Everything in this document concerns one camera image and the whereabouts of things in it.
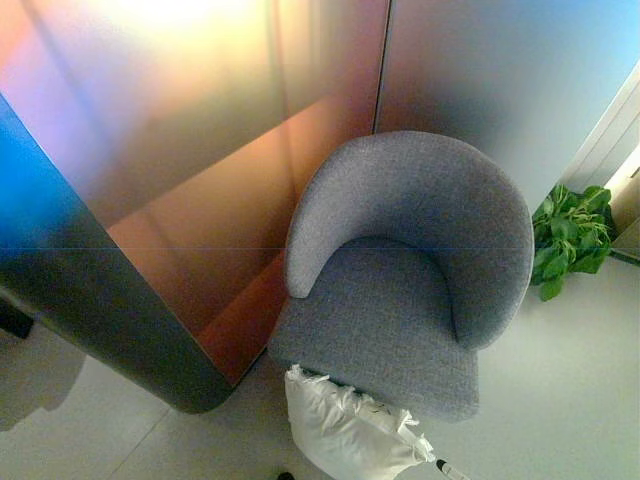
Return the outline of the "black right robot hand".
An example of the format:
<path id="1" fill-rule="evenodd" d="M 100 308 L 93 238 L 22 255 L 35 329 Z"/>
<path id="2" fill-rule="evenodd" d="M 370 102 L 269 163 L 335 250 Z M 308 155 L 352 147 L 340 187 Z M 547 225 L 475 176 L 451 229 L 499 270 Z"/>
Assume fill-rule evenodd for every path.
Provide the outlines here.
<path id="1" fill-rule="evenodd" d="M 436 467 L 449 480 L 469 480 L 465 474 L 443 459 L 436 460 Z"/>

